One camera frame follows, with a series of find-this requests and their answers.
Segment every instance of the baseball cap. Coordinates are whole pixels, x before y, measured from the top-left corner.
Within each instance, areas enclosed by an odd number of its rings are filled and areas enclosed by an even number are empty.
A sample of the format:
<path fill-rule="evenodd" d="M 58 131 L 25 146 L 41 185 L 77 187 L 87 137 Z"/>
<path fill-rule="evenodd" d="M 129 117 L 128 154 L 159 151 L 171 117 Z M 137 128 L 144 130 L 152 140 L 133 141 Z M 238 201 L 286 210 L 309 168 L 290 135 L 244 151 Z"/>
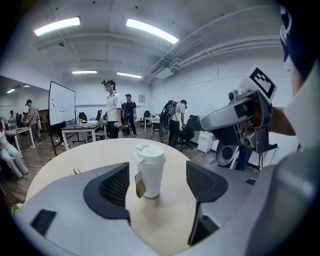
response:
<path fill-rule="evenodd" d="M 26 101 L 25 106 L 28 105 L 28 103 L 32 103 L 31 99 L 28 99 L 28 100 Z"/>

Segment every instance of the whiteboard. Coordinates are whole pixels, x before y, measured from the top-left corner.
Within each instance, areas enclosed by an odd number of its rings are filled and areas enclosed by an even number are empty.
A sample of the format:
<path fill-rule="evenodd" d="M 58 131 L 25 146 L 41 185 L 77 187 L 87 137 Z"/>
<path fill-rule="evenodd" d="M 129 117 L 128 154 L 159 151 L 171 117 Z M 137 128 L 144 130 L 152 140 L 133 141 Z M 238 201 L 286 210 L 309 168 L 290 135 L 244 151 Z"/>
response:
<path fill-rule="evenodd" d="M 75 118 L 75 102 L 75 91 L 51 81 L 49 91 L 50 125 L 68 122 Z"/>

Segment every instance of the hair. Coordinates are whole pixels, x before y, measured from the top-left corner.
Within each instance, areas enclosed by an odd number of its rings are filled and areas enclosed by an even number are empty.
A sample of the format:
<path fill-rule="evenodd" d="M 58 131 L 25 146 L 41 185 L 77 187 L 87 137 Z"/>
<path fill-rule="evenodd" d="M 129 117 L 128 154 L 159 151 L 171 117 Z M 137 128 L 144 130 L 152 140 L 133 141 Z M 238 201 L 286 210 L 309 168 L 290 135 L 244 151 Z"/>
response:
<path fill-rule="evenodd" d="M 113 86 L 113 89 L 116 90 L 116 83 L 115 83 L 115 81 L 109 80 L 109 81 L 106 82 L 106 84 L 112 85 L 112 86 Z"/>

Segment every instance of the ceiling light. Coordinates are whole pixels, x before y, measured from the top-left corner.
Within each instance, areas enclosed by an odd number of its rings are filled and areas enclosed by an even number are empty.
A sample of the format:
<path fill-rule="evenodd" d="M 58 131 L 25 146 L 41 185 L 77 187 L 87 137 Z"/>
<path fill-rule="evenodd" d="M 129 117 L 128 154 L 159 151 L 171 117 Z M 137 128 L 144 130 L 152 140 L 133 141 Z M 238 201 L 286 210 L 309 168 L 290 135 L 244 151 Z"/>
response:
<path fill-rule="evenodd" d="M 82 70 L 82 71 L 72 71 L 72 74 L 96 74 L 98 73 L 96 70 Z"/>
<path fill-rule="evenodd" d="M 116 74 L 120 75 L 120 76 L 127 76 L 127 77 L 133 77 L 133 78 L 142 78 L 142 76 L 135 75 L 135 74 L 126 74 L 126 73 L 121 73 L 121 72 L 117 72 Z"/>
<path fill-rule="evenodd" d="M 154 34 L 158 37 L 161 37 L 165 40 L 168 40 L 169 42 L 175 44 L 176 42 L 179 41 L 178 38 L 174 37 L 173 35 L 155 27 L 155 26 L 151 26 L 149 24 L 134 20 L 134 19 L 128 19 L 128 21 L 126 22 L 127 27 L 131 27 L 131 28 L 135 28 L 138 30 L 143 30 L 146 32 L 149 32 L 151 34 Z"/>
<path fill-rule="evenodd" d="M 37 36 L 41 36 L 44 33 L 47 33 L 47 32 L 53 31 L 53 30 L 58 30 L 58 29 L 62 29 L 65 27 L 76 26 L 76 25 L 80 25 L 80 18 L 79 17 L 68 18 L 68 19 L 60 20 L 60 21 L 45 25 L 43 27 L 36 29 L 34 31 L 34 33 Z"/>

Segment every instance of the white pants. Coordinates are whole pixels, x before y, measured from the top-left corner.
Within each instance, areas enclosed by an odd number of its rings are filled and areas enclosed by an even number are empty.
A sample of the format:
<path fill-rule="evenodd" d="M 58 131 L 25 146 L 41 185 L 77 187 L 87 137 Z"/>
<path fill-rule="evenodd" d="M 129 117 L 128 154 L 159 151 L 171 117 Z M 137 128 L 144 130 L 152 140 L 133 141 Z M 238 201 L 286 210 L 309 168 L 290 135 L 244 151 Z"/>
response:
<path fill-rule="evenodd" d="M 6 161 L 6 164 L 19 179 L 22 178 L 22 174 L 27 174 L 29 172 L 22 162 L 18 150 L 8 142 L 5 142 L 2 149 L 0 149 L 0 158 Z"/>

